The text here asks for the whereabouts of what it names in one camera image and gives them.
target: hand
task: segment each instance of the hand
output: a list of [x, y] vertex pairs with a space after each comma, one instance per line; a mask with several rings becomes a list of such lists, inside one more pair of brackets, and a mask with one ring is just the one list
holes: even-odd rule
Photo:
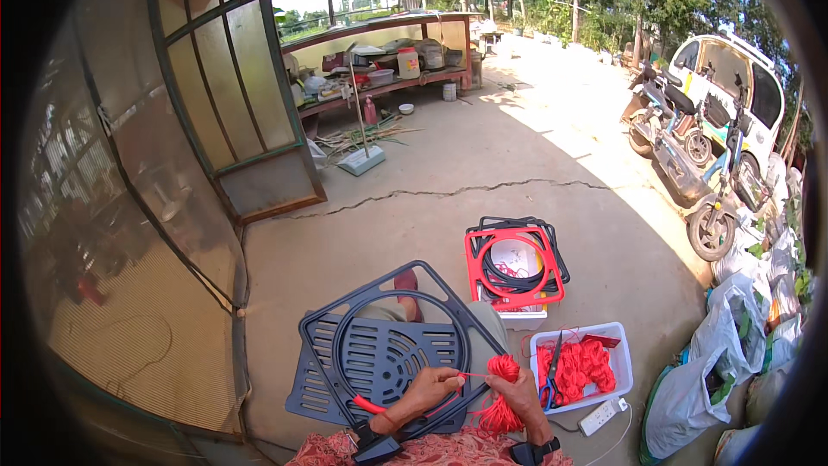
[[552, 440], [552, 428], [541, 408], [535, 387], [535, 375], [527, 368], [520, 368], [517, 381], [510, 383], [503, 378], [490, 374], [486, 383], [498, 396], [506, 400], [506, 404], [526, 426], [528, 441], [540, 446]]
[[440, 403], [452, 390], [465, 384], [452, 368], [422, 368], [402, 398], [382, 414], [371, 418], [371, 430], [377, 434], [392, 434], [409, 421], [422, 416], [426, 410]]
[[461, 388], [465, 378], [452, 368], [422, 368], [411, 386], [402, 396], [400, 403], [417, 412], [417, 416], [445, 398], [451, 391]]

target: wristwatch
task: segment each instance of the wristwatch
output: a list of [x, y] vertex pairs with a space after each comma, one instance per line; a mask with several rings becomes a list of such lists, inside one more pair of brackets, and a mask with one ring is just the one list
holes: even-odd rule
[[512, 460], [521, 466], [538, 466], [543, 464], [543, 458], [555, 450], [561, 448], [561, 443], [558, 438], [553, 437], [551, 441], [546, 441], [540, 446], [535, 446], [530, 443], [517, 443], [509, 449], [509, 455]]

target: floral shirt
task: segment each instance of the floral shirt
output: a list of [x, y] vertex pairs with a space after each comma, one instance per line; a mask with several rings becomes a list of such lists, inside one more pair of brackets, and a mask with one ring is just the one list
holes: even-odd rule
[[[429, 434], [402, 443], [403, 452], [386, 462], [388, 466], [508, 466], [514, 464], [509, 447], [515, 444], [506, 436], [485, 437], [477, 429], [464, 426], [455, 434]], [[351, 454], [356, 451], [345, 432], [330, 437], [310, 434], [286, 466], [354, 466]], [[556, 450], [549, 453], [543, 466], [573, 466], [572, 459]]]

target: white plastic jar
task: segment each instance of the white plastic jar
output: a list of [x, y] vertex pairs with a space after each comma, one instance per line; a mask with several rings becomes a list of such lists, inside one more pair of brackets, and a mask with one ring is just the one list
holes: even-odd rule
[[400, 64], [400, 79], [417, 79], [420, 77], [420, 60], [414, 47], [403, 47], [397, 52]]

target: concrete ground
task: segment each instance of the concrete ground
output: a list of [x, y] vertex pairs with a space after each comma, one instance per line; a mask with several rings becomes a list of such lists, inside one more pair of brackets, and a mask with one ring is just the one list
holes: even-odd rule
[[[565, 299], [540, 330], [625, 327], [633, 421], [600, 463], [637, 463], [644, 403], [705, 315], [709, 265], [690, 248], [681, 209], [658, 172], [629, 148], [618, 123], [629, 99], [624, 71], [586, 51], [525, 38], [506, 37], [499, 51], [484, 62], [484, 88], [462, 101], [440, 101], [439, 88], [390, 98], [413, 102], [403, 124], [424, 130], [400, 135], [407, 145], [382, 143], [386, 162], [358, 178], [323, 170], [329, 202], [248, 228], [253, 392], [245, 416], [256, 436], [296, 448], [309, 432], [340, 430], [284, 410], [305, 311], [413, 259], [429, 262], [469, 300], [465, 228], [482, 215], [533, 215], [555, 226], [571, 273]], [[525, 334], [509, 332], [518, 356]], [[664, 463], [711, 463], [722, 430], [743, 420], [741, 392], [731, 396], [731, 425], [707, 430]], [[592, 408], [555, 419], [575, 427]], [[619, 439], [628, 417], [616, 416], [590, 438], [556, 434], [574, 463], [586, 464]]]

